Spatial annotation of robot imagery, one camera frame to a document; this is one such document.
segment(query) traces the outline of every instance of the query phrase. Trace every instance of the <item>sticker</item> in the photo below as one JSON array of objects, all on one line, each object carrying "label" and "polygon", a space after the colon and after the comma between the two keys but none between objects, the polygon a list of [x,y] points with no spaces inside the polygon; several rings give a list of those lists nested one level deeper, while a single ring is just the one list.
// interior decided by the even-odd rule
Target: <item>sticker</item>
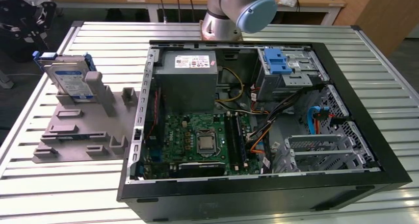
[{"label": "sticker", "polygon": [[257,98],[258,98],[258,94],[255,94],[255,93],[251,93],[251,94],[250,94],[250,98],[251,98],[251,100],[253,100],[253,101],[257,101]]},{"label": "sticker", "polygon": [[263,157],[263,164],[267,166],[267,168],[270,168],[271,162],[269,161],[267,157]]},{"label": "sticker", "polygon": [[298,62],[289,62],[289,67],[301,67]]},{"label": "sticker", "polygon": [[210,68],[210,56],[177,56],[175,68]]},{"label": "sticker", "polygon": [[127,2],[146,2],[146,0],[127,0]]},{"label": "sticker", "polygon": [[271,149],[278,149],[279,146],[281,144],[278,142],[274,142],[274,144],[271,145]]},{"label": "sticker", "polygon": [[71,97],[77,99],[91,99],[94,97],[91,88],[83,81],[85,76],[81,71],[57,71],[55,75],[61,86]]}]

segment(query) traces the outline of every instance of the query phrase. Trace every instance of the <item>blue drive bay latch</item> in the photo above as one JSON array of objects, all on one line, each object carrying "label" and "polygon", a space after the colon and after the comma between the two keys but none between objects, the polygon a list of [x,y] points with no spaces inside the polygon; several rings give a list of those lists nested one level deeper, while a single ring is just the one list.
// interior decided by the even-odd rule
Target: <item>blue drive bay latch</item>
[{"label": "blue drive bay latch", "polygon": [[287,56],[281,49],[265,49],[265,59],[273,75],[291,74],[293,69],[287,65]]}]

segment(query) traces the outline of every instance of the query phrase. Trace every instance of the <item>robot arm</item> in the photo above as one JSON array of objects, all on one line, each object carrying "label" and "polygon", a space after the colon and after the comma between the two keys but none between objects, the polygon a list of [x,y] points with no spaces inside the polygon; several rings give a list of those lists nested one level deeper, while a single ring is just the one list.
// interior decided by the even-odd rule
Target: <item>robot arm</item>
[{"label": "robot arm", "polygon": [[202,26],[206,40],[239,40],[242,31],[259,32],[273,21],[275,0],[209,0]]}]

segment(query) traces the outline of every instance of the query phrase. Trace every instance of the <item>power supply label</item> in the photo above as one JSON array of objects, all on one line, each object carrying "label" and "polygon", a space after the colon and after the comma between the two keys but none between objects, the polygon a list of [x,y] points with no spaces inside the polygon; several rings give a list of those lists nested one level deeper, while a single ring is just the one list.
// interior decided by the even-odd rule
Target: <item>power supply label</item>
[{"label": "power supply label", "polygon": [[177,56],[175,68],[210,68],[210,56]]},{"label": "power supply label", "polygon": [[85,76],[81,71],[57,71],[57,79],[61,86],[75,99],[91,99],[93,91],[87,83],[83,81]]}]

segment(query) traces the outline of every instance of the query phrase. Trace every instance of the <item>connector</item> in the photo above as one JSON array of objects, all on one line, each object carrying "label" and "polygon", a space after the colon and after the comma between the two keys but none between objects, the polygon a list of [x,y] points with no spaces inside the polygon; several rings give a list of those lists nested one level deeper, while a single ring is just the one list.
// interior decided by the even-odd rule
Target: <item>connector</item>
[{"label": "connector", "polygon": [[326,106],[319,110],[319,113],[314,113],[314,118],[319,121],[327,120],[329,112],[330,112],[330,108],[329,106]]}]

